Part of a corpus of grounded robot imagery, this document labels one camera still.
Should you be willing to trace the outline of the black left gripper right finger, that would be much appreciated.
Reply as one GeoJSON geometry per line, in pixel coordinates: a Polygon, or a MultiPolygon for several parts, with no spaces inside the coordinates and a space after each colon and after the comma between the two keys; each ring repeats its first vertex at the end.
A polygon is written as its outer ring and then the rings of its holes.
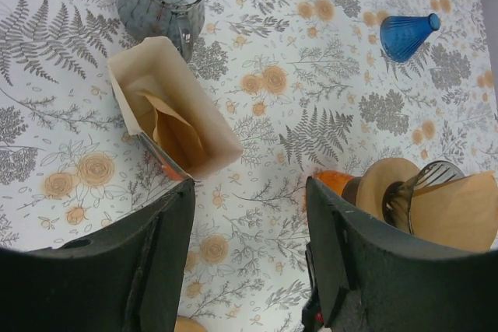
{"type": "Polygon", "coordinates": [[[400,231],[306,183],[308,331],[495,331],[497,253],[400,231]]]}

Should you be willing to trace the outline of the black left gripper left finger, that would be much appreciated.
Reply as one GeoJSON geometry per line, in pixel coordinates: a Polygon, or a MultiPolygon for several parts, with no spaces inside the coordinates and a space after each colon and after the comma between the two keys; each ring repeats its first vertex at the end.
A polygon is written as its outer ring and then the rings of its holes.
{"type": "Polygon", "coordinates": [[[3,331],[172,331],[195,213],[185,180],[60,248],[1,251],[3,331]]]}

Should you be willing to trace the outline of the ribbed glass coffee dripper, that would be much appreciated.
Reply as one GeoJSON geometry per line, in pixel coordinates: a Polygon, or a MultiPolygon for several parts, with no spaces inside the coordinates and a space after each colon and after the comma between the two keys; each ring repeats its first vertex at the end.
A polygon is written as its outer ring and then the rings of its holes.
{"type": "Polygon", "coordinates": [[[464,173],[453,163],[438,160],[429,163],[405,182],[392,183],[384,193],[382,213],[386,223],[414,236],[412,211],[415,198],[431,187],[464,178],[464,173]]]}

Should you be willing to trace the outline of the bamboo ring dripper stand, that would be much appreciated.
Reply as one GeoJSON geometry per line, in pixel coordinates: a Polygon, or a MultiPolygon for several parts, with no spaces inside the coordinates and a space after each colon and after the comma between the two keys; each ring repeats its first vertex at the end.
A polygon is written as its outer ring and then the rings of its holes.
{"type": "Polygon", "coordinates": [[[382,208],[388,188],[393,183],[406,182],[419,171],[415,163],[404,158],[386,158],[375,162],[359,181],[355,206],[386,222],[382,208]]]}

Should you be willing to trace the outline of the brown paper coffee filter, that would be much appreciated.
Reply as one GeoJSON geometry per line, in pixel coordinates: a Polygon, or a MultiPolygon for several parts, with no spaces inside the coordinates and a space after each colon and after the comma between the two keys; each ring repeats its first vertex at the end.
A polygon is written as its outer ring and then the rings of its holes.
{"type": "Polygon", "coordinates": [[[410,218],[413,234],[420,239],[459,250],[489,250],[497,234],[494,172],[416,191],[410,218]]]}

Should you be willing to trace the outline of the orange coffee filter box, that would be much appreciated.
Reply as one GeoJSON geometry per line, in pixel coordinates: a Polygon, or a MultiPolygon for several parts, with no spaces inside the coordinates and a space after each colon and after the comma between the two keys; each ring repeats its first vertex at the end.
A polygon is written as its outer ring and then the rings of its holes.
{"type": "Polygon", "coordinates": [[[128,133],[139,139],[171,180],[203,180],[241,157],[239,139],[167,37],[148,37],[110,58],[107,66],[128,133]],[[145,100],[137,94],[141,89],[159,97],[197,131],[206,153],[203,163],[182,169],[145,133],[137,120],[145,109],[145,100]]]}

